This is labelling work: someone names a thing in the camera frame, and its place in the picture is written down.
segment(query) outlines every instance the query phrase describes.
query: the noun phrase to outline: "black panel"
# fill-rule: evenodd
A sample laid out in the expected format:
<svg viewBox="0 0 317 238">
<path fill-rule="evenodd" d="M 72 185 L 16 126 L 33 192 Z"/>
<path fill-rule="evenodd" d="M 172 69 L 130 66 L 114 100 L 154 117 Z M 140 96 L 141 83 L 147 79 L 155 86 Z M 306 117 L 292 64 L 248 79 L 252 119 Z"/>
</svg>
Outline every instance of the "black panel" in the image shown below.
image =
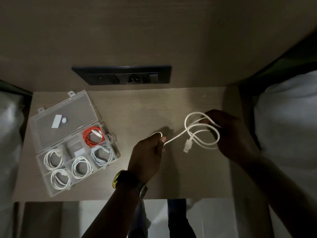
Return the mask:
<svg viewBox="0 0 317 238">
<path fill-rule="evenodd" d="M 170 83 L 172 66 L 72 67 L 89 85 Z"/>
</svg>

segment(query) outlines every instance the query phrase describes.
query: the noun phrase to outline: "white cable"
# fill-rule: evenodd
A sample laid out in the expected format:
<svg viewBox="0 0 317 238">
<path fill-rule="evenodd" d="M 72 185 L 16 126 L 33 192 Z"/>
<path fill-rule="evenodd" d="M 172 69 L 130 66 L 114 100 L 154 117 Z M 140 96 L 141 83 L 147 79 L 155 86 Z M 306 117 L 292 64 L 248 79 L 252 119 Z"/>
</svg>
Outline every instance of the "white cable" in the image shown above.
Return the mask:
<svg viewBox="0 0 317 238">
<path fill-rule="evenodd" d="M 77 165 L 79 165 L 80 163 L 85 163 L 87 165 L 87 172 L 83 175 L 81 174 L 78 170 L 77 170 Z M 93 169 L 91 168 L 91 165 L 89 163 L 89 161 L 83 157 L 83 156 L 79 156 L 78 158 L 76 158 L 72 164 L 72 175 L 80 180 L 85 178 L 87 175 L 91 174 L 93 172 Z"/>
<path fill-rule="evenodd" d="M 198 119 L 198 120 L 192 122 L 192 123 L 187 127 L 187 124 L 186 124 L 187 119 L 189 118 L 189 116 L 195 115 L 195 114 L 200 114 L 200 115 L 204 116 L 204 118 L 200 118 L 200 119 Z M 188 152 L 188 150 L 192 147 L 193 141 L 194 141 L 196 144 L 198 144 L 200 147 L 202 147 L 202 148 L 206 148 L 206 149 L 217 149 L 217 147 L 210 147 L 210 146 L 215 145 L 215 144 L 218 143 L 218 141 L 219 141 L 219 139 L 220 139 L 220 133 L 219 133 L 219 131 L 218 131 L 215 127 L 213 127 L 213 126 L 210 125 L 210 124 L 198 123 L 200 120 L 203 120 L 203 119 L 208 119 L 213 125 L 215 125 L 215 126 L 221 128 L 221 127 L 220 127 L 219 125 L 217 125 L 210 117 L 208 117 L 208 116 L 205 115 L 204 113 L 202 113 L 202 112 L 192 112 L 192 113 L 188 114 L 188 115 L 186 116 L 186 118 L 185 118 L 185 121 L 184 121 L 185 130 L 184 130 L 183 132 L 181 132 L 179 135 L 175 136 L 174 138 L 172 138 L 172 139 L 166 141 L 166 142 L 164 143 L 164 145 L 168 144 L 169 142 L 173 141 L 174 139 L 177 139 L 179 136 L 181 136 L 182 134 L 184 134 L 185 132 L 187 132 L 188 135 L 190 136 L 190 138 L 189 138 L 189 139 L 186 141 L 186 143 L 185 143 L 184 152 L 186 152 L 186 153 Z M 209 130 L 208 130 L 208 129 L 200 129 L 200 130 L 198 130 L 198 131 L 196 131 L 196 132 L 194 132 L 194 133 L 191 132 L 190 129 L 193 128 L 193 127 L 196 127 L 196 126 L 204 126 L 204 127 L 207 127 L 207 128 L 211 128 L 213 131 L 215 131 L 215 133 L 216 133 L 216 135 L 217 135 L 216 141 L 215 141 L 215 142 L 212 142 L 212 143 L 206 143 L 206 142 L 202 141 L 200 138 L 198 138 L 198 137 L 196 136 L 196 134 L 199 133 L 199 132 L 205 132 L 205 131 L 209 131 Z"/>
<path fill-rule="evenodd" d="M 99 149 L 103 149 L 106 153 L 109 154 L 109 158 L 108 160 L 106 159 L 101 159 L 98 156 L 98 150 Z M 104 145 L 96 145 L 91 149 L 91 153 L 90 153 L 91 157 L 93 157 L 94 161 L 97 163 L 98 166 L 105 166 L 106 164 L 109 164 L 110 162 L 112 162 L 114 160 L 114 154 L 111 151 L 111 148 L 109 147 L 108 144 L 104 144 Z"/>
<path fill-rule="evenodd" d="M 46 155 L 44 156 L 44 166 L 48 169 L 48 170 L 54 170 L 58 167 L 60 167 L 63 164 L 63 160 L 61 158 L 59 164 L 57 166 L 54 166 L 51 162 L 51 157 L 53 154 L 56 154 L 58 157 L 61 158 L 61 152 L 59 151 L 59 149 L 55 148 L 55 149 L 51 149 L 49 152 L 46 153 Z"/>
<path fill-rule="evenodd" d="M 58 177 L 57 177 L 57 174 L 60 173 L 61 175 L 63 176 L 67 176 L 68 177 L 68 181 L 67 183 L 64 183 L 62 180 L 60 180 Z M 63 190 L 65 189 L 66 187 L 70 186 L 70 178 L 69 178 L 69 175 L 66 171 L 66 169 L 57 169 L 57 170 L 54 170 L 51 174 L 51 184 L 53 185 L 53 187 L 55 189 L 58 189 L 58 190 Z"/>
</svg>

